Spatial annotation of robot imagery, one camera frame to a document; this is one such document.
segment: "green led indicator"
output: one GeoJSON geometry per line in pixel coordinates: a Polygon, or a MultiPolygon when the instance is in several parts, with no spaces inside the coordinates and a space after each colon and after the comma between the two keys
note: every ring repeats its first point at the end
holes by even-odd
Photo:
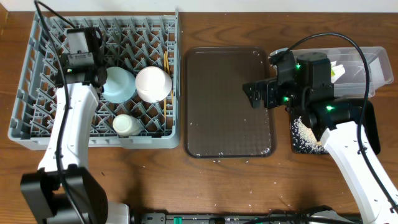
{"type": "Polygon", "coordinates": [[[331,111],[331,110],[333,110],[333,109],[335,109],[335,108],[328,105],[328,106],[326,106],[326,109],[327,109],[328,111],[331,111]]]}

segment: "wooden surface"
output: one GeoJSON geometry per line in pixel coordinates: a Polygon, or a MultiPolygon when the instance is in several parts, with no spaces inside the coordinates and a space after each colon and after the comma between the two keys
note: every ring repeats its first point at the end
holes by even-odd
{"type": "MultiPolygon", "coordinates": [[[[0,35],[1,223],[34,222],[19,182],[23,173],[36,170],[44,151],[30,151],[7,137],[32,18],[31,12],[9,13],[0,35]]],[[[183,13],[180,18],[183,53],[192,47],[230,45],[260,46],[271,52],[310,34],[336,31],[360,46],[383,46],[392,71],[398,74],[398,14],[183,13]]],[[[336,37],[325,37],[300,47],[348,46],[336,37]]],[[[397,82],[379,89],[371,101],[382,148],[379,159],[398,185],[398,120],[394,119],[398,114],[397,82]]],[[[267,213],[276,208],[302,210],[325,204],[338,213],[358,213],[330,156],[292,153],[289,119],[283,108],[275,109],[275,126],[277,150],[265,159],[193,159],[182,144],[156,150],[92,148],[90,172],[109,200],[129,203],[141,211],[267,213]]]]}

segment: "table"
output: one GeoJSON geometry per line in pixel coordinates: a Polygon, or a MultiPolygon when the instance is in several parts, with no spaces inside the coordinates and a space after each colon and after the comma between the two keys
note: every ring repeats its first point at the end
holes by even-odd
{"type": "MultiPolygon", "coordinates": [[[[105,13],[62,13],[100,14],[105,13]]],[[[32,18],[32,12],[10,12],[0,34],[0,223],[34,222],[19,182],[23,173],[36,170],[44,151],[30,151],[7,137],[32,18]]],[[[383,46],[398,74],[398,14],[181,13],[180,18],[183,53],[192,47],[231,45],[260,46],[271,52],[310,34],[335,31],[360,46],[383,46]]],[[[323,47],[349,47],[349,43],[322,37],[300,46],[323,47]]],[[[379,89],[371,101],[382,148],[378,158],[398,185],[398,119],[390,119],[398,114],[397,82],[379,89]]],[[[128,203],[140,212],[267,213],[329,205],[338,213],[358,213],[331,157],[294,154],[288,114],[283,108],[274,112],[277,150],[265,159],[194,159],[185,153],[182,142],[175,149],[91,148],[90,172],[108,200],[128,203]]]]}

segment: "dish rack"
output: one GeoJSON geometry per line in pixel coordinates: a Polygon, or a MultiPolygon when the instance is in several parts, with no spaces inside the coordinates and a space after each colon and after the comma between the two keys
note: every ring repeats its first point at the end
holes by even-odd
{"type": "MultiPolygon", "coordinates": [[[[175,16],[90,16],[66,17],[76,28],[99,27],[103,35],[100,50],[106,67],[121,67],[134,76],[147,66],[163,69],[164,52],[169,56],[173,80],[173,100],[147,103],[137,92],[124,103],[110,103],[102,96],[91,124],[89,147],[121,146],[128,149],[174,148],[180,142],[180,32],[178,11],[175,16]],[[128,114],[140,121],[137,136],[123,138],[112,128],[113,119],[128,114]]],[[[71,27],[57,17],[45,18],[57,53],[68,52],[66,30],[71,27]]],[[[25,53],[21,78],[9,126],[9,139],[31,149],[46,149],[57,112],[54,78],[58,63],[49,39],[34,16],[25,53]]]]}

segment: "clear plastic bin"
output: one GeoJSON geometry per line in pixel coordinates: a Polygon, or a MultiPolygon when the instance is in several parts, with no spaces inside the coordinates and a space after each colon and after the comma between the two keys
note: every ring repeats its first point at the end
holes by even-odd
{"type": "MultiPolygon", "coordinates": [[[[361,47],[368,62],[370,71],[369,97],[374,96],[375,90],[394,81],[390,61],[383,47],[361,47]]],[[[365,69],[354,47],[329,49],[292,50],[295,57],[308,52],[322,52],[327,54],[331,62],[343,65],[346,72],[335,82],[335,97],[363,97],[365,94],[365,69]]]]}

